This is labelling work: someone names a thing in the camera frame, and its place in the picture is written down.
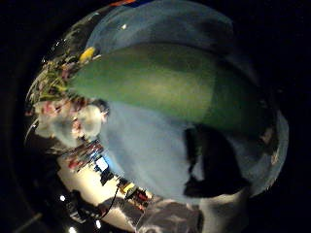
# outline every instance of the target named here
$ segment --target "white light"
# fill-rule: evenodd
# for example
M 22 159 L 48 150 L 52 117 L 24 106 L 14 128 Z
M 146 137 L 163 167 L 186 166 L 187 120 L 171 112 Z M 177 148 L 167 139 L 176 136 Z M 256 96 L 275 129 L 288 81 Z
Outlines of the white light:
M 69 227 L 69 230 L 68 230 L 69 233 L 77 233 L 76 229 L 74 227 Z
M 66 200 L 66 197 L 65 197 L 64 195 L 60 195 L 60 196 L 59 196 L 59 200 L 60 200 L 60 201 L 65 201 L 65 200 Z
M 96 221 L 96 227 L 99 229 L 101 227 L 100 220 Z
M 108 168 L 108 164 L 105 161 L 105 159 L 103 157 L 97 159 L 95 161 L 96 165 L 100 168 L 100 170 L 103 172 Z

